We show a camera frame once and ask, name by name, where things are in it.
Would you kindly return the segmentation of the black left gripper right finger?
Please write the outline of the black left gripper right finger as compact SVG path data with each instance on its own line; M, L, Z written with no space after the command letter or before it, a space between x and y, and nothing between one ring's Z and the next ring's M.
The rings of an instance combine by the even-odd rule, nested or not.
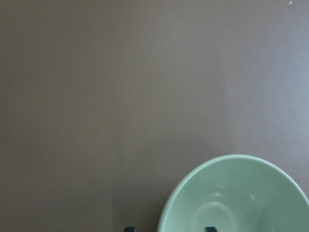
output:
M215 227L205 227L205 232L217 232Z

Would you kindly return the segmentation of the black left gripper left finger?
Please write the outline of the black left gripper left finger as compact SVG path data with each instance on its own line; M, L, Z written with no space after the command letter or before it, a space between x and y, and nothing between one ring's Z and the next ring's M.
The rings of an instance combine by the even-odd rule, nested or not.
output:
M125 227L124 232L136 232L136 227Z

